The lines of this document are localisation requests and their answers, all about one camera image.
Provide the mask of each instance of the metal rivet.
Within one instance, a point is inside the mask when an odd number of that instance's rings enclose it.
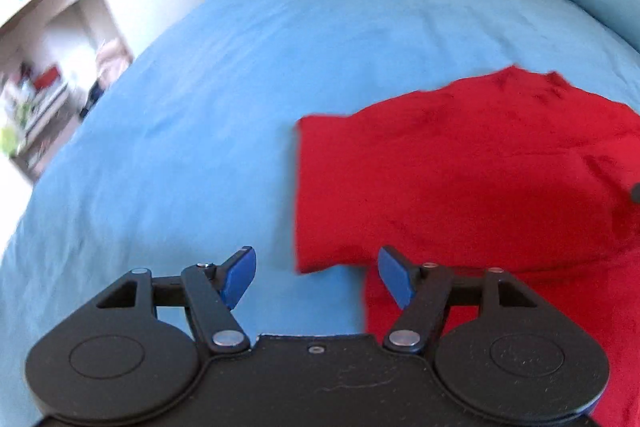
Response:
[[[222,330],[213,335],[213,343],[222,347],[236,347],[244,341],[244,335],[236,330]]]
[[[389,335],[394,346],[411,347],[420,342],[420,335],[412,330],[398,330]]]

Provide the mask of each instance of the red object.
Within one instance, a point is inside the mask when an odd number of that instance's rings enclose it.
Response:
[[[33,83],[33,87],[36,90],[46,89],[60,78],[60,70],[57,66],[50,67],[47,71],[42,73]]]
[[[501,266],[589,331],[612,365],[596,410],[640,426],[640,117],[559,74],[517,67],[299,123],[298,269]],[[376,271],[367,329],[398,309]]]

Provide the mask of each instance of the blue bedsheet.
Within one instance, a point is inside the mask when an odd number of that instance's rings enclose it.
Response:
[[[133,267],[175,275],[253,245],[257,277],[237,308],[252,337],[361,330],[359,270],[293,270],[296,120],[514,62],[640,110],[640,55],[567,0],[204,3],[35,187],[0,267],[0,425],[38,417],[22,383],[30,346]]]

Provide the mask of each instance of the circular pad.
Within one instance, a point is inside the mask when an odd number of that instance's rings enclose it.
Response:
[[[507,335],[491,346],[491,358],[517,377],[546,377],[564,362],[564,354],[553,341],[537,335]]]
[[[482,416],[511,425],[587,411],[609,377],[602,348],[564,317],[513,310],[442,337],[434,357],[440,380]]]
[[[81,425],[134,421],[193,381],[198,353],[187,335],[153,318],[126,320],[121,311],[72,315],[31,349],[25,375],[45,415]]]
[[[69,362],[87,378],[117,378],[137,368],[145,350],[137,341],[117,335],[89,339],[71,351]]]

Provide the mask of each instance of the blue finger pad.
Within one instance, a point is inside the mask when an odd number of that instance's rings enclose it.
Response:
[[[225,285],[220,292],[220,297],[230,310],[236,307],[254,280],[255,265],[255,250],[252,248],[226,272]]]
[[[393,295],[401,310],[414,298],[414,290],[407,271],[384,248],[378,254],[378,271],[386,289]]]

